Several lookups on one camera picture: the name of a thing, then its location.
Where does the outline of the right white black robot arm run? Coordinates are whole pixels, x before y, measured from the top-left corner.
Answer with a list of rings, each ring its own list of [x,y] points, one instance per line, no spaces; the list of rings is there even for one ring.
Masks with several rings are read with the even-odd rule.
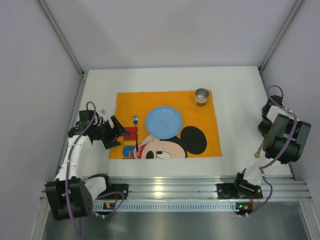
[[[250,194],[257,192],[263,179],[276,168],[300,159],[310,130],[310,123],[299,120],[283,106],[282,96],[270,96],[262,108],[262,121],[258,125],[265,159],[239,172],[234,186]]]

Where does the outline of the blue plastic plate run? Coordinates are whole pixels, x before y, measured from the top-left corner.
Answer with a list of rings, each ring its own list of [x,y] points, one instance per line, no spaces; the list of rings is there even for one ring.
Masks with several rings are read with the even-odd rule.
[[[170,106],[152,109],[145,118],[147,132],[160,140],[175,137],[183,128],[183,118],[178,110]]]

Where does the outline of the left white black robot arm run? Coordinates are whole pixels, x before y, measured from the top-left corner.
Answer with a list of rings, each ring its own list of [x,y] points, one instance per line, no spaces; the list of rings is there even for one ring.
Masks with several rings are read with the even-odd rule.
[[[119,137],[130,136],[117,118],[110,120],[95,110],[81,110],[79,120],[68,132],[68,146],[61,168],[53,181],[45,185],[45,194],[55,220],[67,220],[89,216],[94,201],[115,198],[126,199],[127,184],[111,183],[106,173],[96,173],[87,180],[83,168],[89,150],[95,141],[101,141],[109,150],[120,145]]]

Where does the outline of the blue metallic fork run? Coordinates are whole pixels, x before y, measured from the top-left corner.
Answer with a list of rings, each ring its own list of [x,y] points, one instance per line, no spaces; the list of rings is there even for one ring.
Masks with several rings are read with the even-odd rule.
[[[136,114],[132,117],[134,129],[135,129],[135,150],[138,152],[138,116]]]

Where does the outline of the paper cup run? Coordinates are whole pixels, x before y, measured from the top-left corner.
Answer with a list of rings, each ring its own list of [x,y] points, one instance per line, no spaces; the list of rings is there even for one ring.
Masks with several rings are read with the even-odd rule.
[[[198,107],[203,107],[206,105],[208,99],[209,99],[210,93],[205,88],[198,88],[195,91],[195,104]]]

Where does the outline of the gold spoon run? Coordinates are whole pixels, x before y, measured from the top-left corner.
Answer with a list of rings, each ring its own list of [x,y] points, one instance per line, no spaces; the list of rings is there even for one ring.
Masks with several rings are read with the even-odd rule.
[[[258,159],[260,156],[261,156],[261,152],[262,152],[262,149],[263,149],[263,145],[264,145],[264,140],[261,142],[259,148],[257,149],[257,151],[254,153],[254,157],[256,159]]]

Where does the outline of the orange cartoon mouse placemat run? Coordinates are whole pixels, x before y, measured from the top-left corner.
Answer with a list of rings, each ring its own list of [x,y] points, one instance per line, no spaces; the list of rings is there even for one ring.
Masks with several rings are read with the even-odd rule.
[[[181,131],[169,139],[151,136],[146,129],[147,114],[154,108],[169,106],[180,112]],[[136,151],[133,115],[138,117],[138,151]],[[183,159],[222,156],[218,123],[211,97],[206,105],[197,106],[195,90],[119,92],[115,116],[131,133],[120,137],[120,146],[110,150],[110,159]]]

